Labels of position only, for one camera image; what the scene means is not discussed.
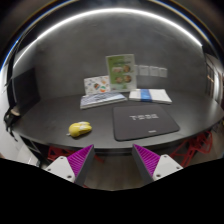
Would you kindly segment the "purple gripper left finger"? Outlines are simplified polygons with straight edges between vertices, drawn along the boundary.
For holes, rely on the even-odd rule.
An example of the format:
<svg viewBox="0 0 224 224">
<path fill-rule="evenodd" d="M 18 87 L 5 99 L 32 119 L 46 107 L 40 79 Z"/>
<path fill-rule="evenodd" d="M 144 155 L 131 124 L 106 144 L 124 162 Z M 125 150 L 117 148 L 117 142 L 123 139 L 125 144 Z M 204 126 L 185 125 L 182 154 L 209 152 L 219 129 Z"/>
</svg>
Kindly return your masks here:
<svg viewBox="0 0 224 224">
<path fill-rule="evenodd" d="M 83 186 L 94 155 L 94 146 L 89 145 L 68 157 L 59 156 L 46 168 L 46 171 Z"/>
</svg>

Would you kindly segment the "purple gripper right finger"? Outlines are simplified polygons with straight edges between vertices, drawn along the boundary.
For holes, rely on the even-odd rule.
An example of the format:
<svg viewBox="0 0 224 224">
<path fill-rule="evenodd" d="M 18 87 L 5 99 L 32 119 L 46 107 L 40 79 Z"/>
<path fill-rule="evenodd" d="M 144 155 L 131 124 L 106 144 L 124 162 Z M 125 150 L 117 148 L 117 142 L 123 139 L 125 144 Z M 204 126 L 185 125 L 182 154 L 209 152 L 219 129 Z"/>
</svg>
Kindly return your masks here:
<svg viewBox="0 0 224 224">
<path fill-rule="evenodd" d="M 144 184 L 152 183 L 182 169 L 169 155 L 158 155 L 142 146 L 133 145 L 132 155 Z"/>
</svg>

